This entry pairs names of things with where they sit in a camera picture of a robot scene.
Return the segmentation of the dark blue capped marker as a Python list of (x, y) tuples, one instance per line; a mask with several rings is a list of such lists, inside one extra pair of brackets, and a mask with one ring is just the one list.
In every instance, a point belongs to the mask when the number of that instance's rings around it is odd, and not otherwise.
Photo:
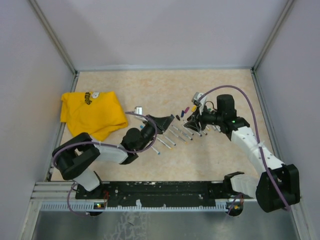
[(184, 131), (182, 131), (181, 129), (179, 129), (178, 127), (171, 125), (175, 130), (177, 130), (178, 132), (180, 132), (182, 135), (184, 135), (185, 137), (187, 137), (189, 140), (193, 141), (193, 138), (188, 135), (187, 133), (185, 133)]

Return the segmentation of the yellow t-shirt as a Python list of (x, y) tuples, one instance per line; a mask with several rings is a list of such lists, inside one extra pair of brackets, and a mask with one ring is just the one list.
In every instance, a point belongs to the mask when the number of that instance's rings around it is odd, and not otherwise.
[(113, 91), (67, 92), (61, 96), (61, 101), (60, 121), (74, 137), (88, 133), (102, 142), (111, 133), (129, 125)]

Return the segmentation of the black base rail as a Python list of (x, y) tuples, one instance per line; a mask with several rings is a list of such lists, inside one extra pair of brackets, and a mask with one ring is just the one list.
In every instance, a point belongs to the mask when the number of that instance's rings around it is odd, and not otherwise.
[(87, 191), (77, 187), (77, 200), (106, 200), (109, 207), (214, 207), (216, 200), (232, 199), (238, 193), (223, 181), (104, 181)]

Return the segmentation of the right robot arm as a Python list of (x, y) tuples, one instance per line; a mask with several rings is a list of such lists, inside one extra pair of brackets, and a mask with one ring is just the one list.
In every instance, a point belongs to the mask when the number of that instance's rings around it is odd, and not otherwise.
[(227, 174), (223, 180), (223, 192), (229, 198), (243, 194), (255, 198), (266, 212), (284, 209), (300, 202), (300, 176), (294, 164), (286, 165), (261, 142), (258, 142), (250, 124), (237, 115), (235, 101), (230, 94), (217, 98), (217, 108), (208, 110), (207, 98), (196, 92), (192, 103), (195, 111), (188, 117), (184, 127), (196, 132), (211, 125), (225, 134), (247, 156), (259, 177), (243, 172)]

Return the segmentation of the left corner aluminium post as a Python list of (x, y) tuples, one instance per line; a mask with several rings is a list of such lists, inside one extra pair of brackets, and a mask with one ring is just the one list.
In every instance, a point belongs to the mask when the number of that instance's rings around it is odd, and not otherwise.
[(65, 50), (62, 42), (59, 40), (53, 27), (49, 23), (44, 12), (42, 11), (38, 1), (37, 0), (27, 0), (27, 2), (30, 5), (35, 16), (38, 18), (40, 24), (42, 25), (43, 29), (45, 30), (47, 36), (49, 37), (51, 43), (53, 44), (53, 46), (55, 47), (59, 56), (63, 60), (64, 64), (68, 67), (68, 69), (72, 72), (73, 75), (76, 75), (77, 70), (73, 64), (73, 61), (71, 60), (71, 58), (70, 58), (69, 54), (67, 53), (67, 51)]

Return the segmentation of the yellow capped clear pen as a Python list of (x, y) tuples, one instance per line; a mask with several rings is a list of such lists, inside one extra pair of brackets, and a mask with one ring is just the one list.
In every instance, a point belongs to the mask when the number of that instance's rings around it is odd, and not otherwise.
[(171, 130), (170, 128), (168, 129), (168, 131), (170, 133), (172, 133), (176, 138), (178, 138), (180, 141), (182, 141), (184, 144), (187, 144), (187, 142), (181, 137), (179, 136), (177, 133), (175, 133), (173, 130)]

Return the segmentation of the right corner aluminium post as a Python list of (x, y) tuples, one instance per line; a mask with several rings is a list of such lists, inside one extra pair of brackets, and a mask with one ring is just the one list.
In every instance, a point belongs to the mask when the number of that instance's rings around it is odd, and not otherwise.
[(251, 68), (251, 72), (253, 74), (258, 71), (264, 58), (268, 54), (270, 48), (273, 46), (274, 41), (276, 40), (282, 26), (284, 25), (287, 18), (289, 17), (295, 3), (296, 3), (296, 0), (287, 0), (286, 1), (283, 10), (281, 11), (277, 21), (275, 22), (275, 25), (272, 28), (272, 31), (270, 32), (265, 44), (263, 45), (261, 52), (259, 53), (254, 65)]

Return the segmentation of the corner aluminium post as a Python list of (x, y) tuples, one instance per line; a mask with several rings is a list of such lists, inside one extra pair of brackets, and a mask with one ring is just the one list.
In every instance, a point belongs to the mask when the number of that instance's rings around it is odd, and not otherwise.
[(258, 71), (264, 58), (268, 54), (270, 48), (273, 46), (274, 41), (276, 40), (282, 26), (284, 25), (287, 18), (289, 17), (295, 3), (296, 3), (296, 0), (287, 0), (286, 1), (283, 10), (281, 11), (277, 21), (275, 22), (275, 25), (272, 28), (272, 31), (270, 32), (265, 44), (263, 45), (261, 52), (259, 53), (254, 65), (251, 68), (251, 72), (253, 74)]
[(68, 69), (72, 72), (73, 75), (76, 75), (77, 70), (73, 64), (73, 61), (71, 60), (71, 58), (70, 58), (69, 54), (67, 53), (67, 51), (65, 50), (62, 42), (59, 40), (53, 27), (49, 23), (44, 12), (42, 11), (38, 1), (37, 0), (27, 0), (27, 2), (30, 5), (35, 16), (38, 18), (40, 24), (42, 25), (43, 29), (45, 30), (47, 36), (49, 37), (51, 43), (53, 44), (53, 46), (55, 47), (59, 56), (63, 60), (64, 64), (68, 67)]

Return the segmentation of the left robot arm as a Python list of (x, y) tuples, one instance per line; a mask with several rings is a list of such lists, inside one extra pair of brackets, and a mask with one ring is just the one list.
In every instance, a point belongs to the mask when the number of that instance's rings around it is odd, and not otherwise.
[(129, 112), (129, 115), (144, 119), (142, 129), (130, 128), (118, 145), (94, 141), (87, 132), (82, 132), (52, 152), (52, 164), (66, 181), (73, 180), (82, 186), (88, 195), (97, 199), (103, 195), (104, 186), (95, 171), (90, 169), (94, 161), (128, 165), (138, 154), (150, 149), (158, 135), (169, 128), (174, 116), (154, 117)]

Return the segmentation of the blue eraser-cap white marker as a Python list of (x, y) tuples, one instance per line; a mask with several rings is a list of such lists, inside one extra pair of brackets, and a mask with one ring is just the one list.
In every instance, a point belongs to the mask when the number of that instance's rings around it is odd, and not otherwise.
[(176, 143), (175, 143), (173, 140), (171, 140), (168, 136), (163, 135), (163, 137), (164, 137), (166, 140), (168, 140), (172, 145), (176, 146)]

